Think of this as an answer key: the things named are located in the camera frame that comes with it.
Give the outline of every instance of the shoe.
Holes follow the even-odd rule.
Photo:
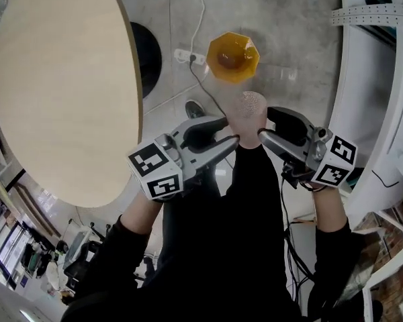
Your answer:
[[[187,112],[187,116],[190,119],[200,118],[206,115],[202,105],[194,100],[188,100],[185,103],[185,112]]]

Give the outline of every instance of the table top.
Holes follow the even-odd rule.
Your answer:
[[[120,0],[9,0],[0,21],[0,128],[59,199],[100,207],[140,141],[141,83]]]

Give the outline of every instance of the window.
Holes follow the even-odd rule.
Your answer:
[[[0,231],[0,282],[13,289],[16,283],[12,276],[29,239],[18,222],[12,228],[4,225]]]

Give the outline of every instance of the concrete floor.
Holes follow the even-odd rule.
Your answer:
[[[150,29],[159,41],[163,55],[161,77],[154,91],[144,100],[143,138],[153,139],[170,132],[186,119],[184,104],[200,101],[208,113],[219,115],[212,100],[196,87],[188,64],[173,58],[176,48],[189,50],[191,37],[202,11],[201,0],[122,0],[131,21]],[[270,106],[282,106],[303,113],[315,125],[328,125],[339,79],[341,30],[329,24],[330,12],[340,7],[340,0],[205,0],[206,12],[194,42],[194,52],[206,54],[210,40],[227,31],[250,36],[261,59],[254,78],[242,85],[228,85],[208,73],[205,88],[226,108],[233,96],[243,90],[263,94]],[[206,67],[195,66],[202,78]],[[276,170],[281,160],[271,155]],[[233,165],[234,155],[229,156]],[[222,193],[231,183],[232,169],[221,162],[217,181]],[[30,178],[24,178],[36,197],[42,190]],[[98,209],[78,208],[59,199],[49,201],[45,212],[63,232],[69,218],[85,224],[96,222],[100,230],[113,223],[138,191],[130,180],[124,192],[112,203]],[[284,187],[290,218],[313,211],[310,194],[303,189]],[[162,244],[161,216],[151,235],[148,251],[159,252]]]

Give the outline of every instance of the black cable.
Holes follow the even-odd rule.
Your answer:
[[[234,169],[234,167],[231,165],[231,163],[228,161],[227,158],[225,158],[225,161],[228,163],[228,165],[231,167],[231,169]]]
[[[81,224],[83,226],[85,226],[85,224],[82,222],[81,215],[79,214],[79,210],[78,210],[78,207],[76,205],[75,205],[75,209],[76,209],[76,212],[78,213],[79,221],[81,221]]]
[[[200,85],[201,89],[204,91],[204,93],[206,93],[207,95],[209,95],[210,99],[212,99],[212,101],[215,103],[215,105],[216,105],[217,108],[221,111],[221,113],[222,113],[223,115],[226,115],[226,113],[221,109],[220,104],[218,104],[218,102],[215,100],[215,98],[214,98],[209,92],[207,92],[207,91],[205,90],[205,88],[203,87],[202,82],[200,81],[199,77],[198,77],[197,75],[195,75],[195,73],[194,73],[194,71],[193,71],[193,68],[192,68],[193,62],[194,62],[194,60],[190,60],[190,61],[189,61],[189,70],[191,71],[192,75],[195,77],[195,79],[196,79],[197,82],[199,83],[199,85]]]
[[[299,293],[299,289],[300,289],[301,285],[303,285],[303,283],[305,281],[307,281],[307,280],[314,281],[314,275],[308,269],[307,265],[304,263],[304,261],[301,259],[301,257],[298,256],[298,254],[297,254],[297,252],[296,252],[296,250],[295,250],[295,248],[294,248],[294,246],[292,244],[292,241],[291,241],[292,231],[291,231],[290,227],[291,227],[291,224],[295,224],[295,222],[292,222],[292,223],[289,222],[288,210],[287,210],[287,207],[285,205],[285,200],[283,198],[283,183],[284,183],[284,179],[282,178],[280,196],[281,196],[281,202],[282,202],[282,205],[283,205],[283,210],[285,211],[285,217],[287,219],[287,229],[285,230],[285,240],[287,241],[287,259],[288,259],[289,271],[291,272],[291,276],[292,276],[292,280],[293,280],[293,294],[292,294],[292,296],[294,296],[294,286],[295,286],[296,287],[296,290],[295,290],[296,296],[293,298],[293,300],[296,303],[298,303],[298,301],[299,301],[298,293]],[[291,257],[293,258],[294,263],[296,264],[298,269],[305,276],[305,278],[299,284],[297,284],[297,280],[296,280],[296,277],[294,275],[294,271],[293,271],[293,267],[292,267],[292,263],[291,263]]]
[[[394,184],[391,184],[391,185],[385,185],[385,183],[384,183],[384,181],[382,180],[382,178],[381,178],[379,175],[377,175],[374,170],[372,170],[372,172],[377,176],[377,178],[378,178],[379,180],[381,180],[382,184],[383,184],[387,189],[389,189],[390,187],[396,186],[396,185],[400,182],[400,181],[398,181],[398,182],[395,182]]]

